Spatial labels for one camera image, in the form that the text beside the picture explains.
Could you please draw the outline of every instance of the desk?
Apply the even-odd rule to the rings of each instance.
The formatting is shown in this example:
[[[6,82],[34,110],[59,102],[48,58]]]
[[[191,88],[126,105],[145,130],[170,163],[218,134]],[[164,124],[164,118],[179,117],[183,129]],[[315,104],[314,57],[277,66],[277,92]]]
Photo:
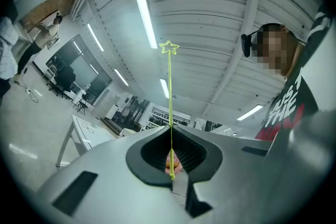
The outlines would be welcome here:
[[[115,139],[106,129],[92,126],[91,123],[72,115],[71,126],[65,136],[56,161],[57,167],[61,165],[62,157],[70,138],[74,141],[79,155],[84,154],[94,146]]]
[[[47,85],[50,82],[50,80],[54,78],[56,73],[57,73],[57,68],[54,65],[51,65],[50,67],[48,67],[47,71],[44,72],[42,78],[44,78],[44,76],[48,78]]]
[[[117,112],[118,107],[114,104],[112,108],[109,110],[109,112],[106,114],[105,118],[108,118],[109,120],[112,120],[114,114]]]
[[[123,136],[128,136],[128,135],[136,134],[136,133],[137,133],[137,132],[134,131],[134,130],[124,128],[124,129],[121,130],[119,136],[120,136],[120,137],[123,137]]]

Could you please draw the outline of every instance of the black panel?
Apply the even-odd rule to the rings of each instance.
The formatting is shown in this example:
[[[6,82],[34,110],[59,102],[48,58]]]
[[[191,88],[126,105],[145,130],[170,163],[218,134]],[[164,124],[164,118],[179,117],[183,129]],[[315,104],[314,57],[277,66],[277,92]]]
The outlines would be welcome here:
[[[97,174],[91,172],[82,172],[54,201],[53,206],[71,216],[83,200],[97,176]]]
[[[178,126],[173,126],[173,149],[192,183],[210,180],[223,156],[215,144]]]
[[[212,207],[203,201],[199,201],[197,199],[194,185],[188,184],[188,190],[187,190],[187,201],[185,203],[185,210],[192,216],[197,217],[200,216],[207,211],[212,209]]]
[[[170,127],[167,126],[134,143],[126,153],[126,163],[132,173],[144,183],[152,186],[172,188],[172,180],[164,172],[171,148]]]
[[[241,150],[258,156],[266,156],[268,152],[267,150],[262,150],[261,148],[255,148],[251,146],[244,146]]]
[[[55,53],[55,55],[60,57],[63,62],[69,66],[80,56],[80,52],[72,42],[67,42]]]

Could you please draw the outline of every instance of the white table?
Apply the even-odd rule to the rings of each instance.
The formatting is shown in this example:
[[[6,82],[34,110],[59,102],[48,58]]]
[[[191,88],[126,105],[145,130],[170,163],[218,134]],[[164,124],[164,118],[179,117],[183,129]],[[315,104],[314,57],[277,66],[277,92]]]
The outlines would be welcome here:
[[[114,104],[111,109],[109,110],[109,112],[106,114],[105,118],[108,118],[109,120],[112,120],[113,116],[115,115],[115,113],[117,112],[118,107]]]
[[[121,130],[119,136],[120,136],[120,137],[123,137],[123,136],[128,136],[128,135],[136,134],[136,133],[137,133],[137,132],[134,131],[134,130],[124,128],[124,129]]]
[[[70,138],[73,139],[79,155],[84,154],[86,151],[92,149],[94,146],[116,139],[106,129],[92,126],[91,123],[72,115],[71,126],[65,136],[56,161],[57,167],[59,167],[60,165],[64,165],[61,163],[61,161]]]

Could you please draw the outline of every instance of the fluorescent light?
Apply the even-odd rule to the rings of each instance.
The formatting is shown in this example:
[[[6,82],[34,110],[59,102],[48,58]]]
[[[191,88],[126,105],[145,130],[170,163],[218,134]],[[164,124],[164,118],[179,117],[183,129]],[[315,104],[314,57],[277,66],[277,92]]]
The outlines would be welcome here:
[[[136,2],[139,7],[143,26],[145,27],[149,46],[151,46],[152,49],[157,49],[157,43],[155,40],[155,35],[154,35],[154,30],[153,30],[153,25],[151,21],[151,15],[149,13],[147,0],[136,0]]]
[[[96,71],[96,69],[90,64],[90,67],[99,75],[99,73]]]
[[[79,52],[82,54],[82,51],[79,49],[79,47],[77,46],[76,42],[73,42],[76,46],[76,48],[79,50]]]
[[[98,41],[96,35],[94,34],[94,32],[93,32],[93,30],[92,30],[92,28],[91,28],[91,25],[88,24],[88,27],[89,27],[89,30],[90,30],[90,32],[91,32],[93,38],[95,39],[95,41],[96,41],[96,43],[97,43],[97,45],[98,45],[98,47],[100,48],[101,51],[104,51],[104,49],[103,49],[103,47],[100,45],[100,43],[99,43],[99,41]]]
[[[118,76],[121,78],[122,82],[125,83],[126,86],[128,86],[128,83],[125,81],[125,79],[122,77],[122,75],[119,73],[119,71],[117,69],[114,70]]]
[[[161,85],[164,91],[164,95],[169,99],[169,92],[168,92],[168,87],[167,87],[167,83],[164,79],[160,79],[161,81]]]
[[[262,105],[257,105],[255,108],[238,118],[238,121],[242,121],[243,119],[246,119],[248,116],[251,116],[252,114],[256,113],[259,109],[261,109],[263,106]]]

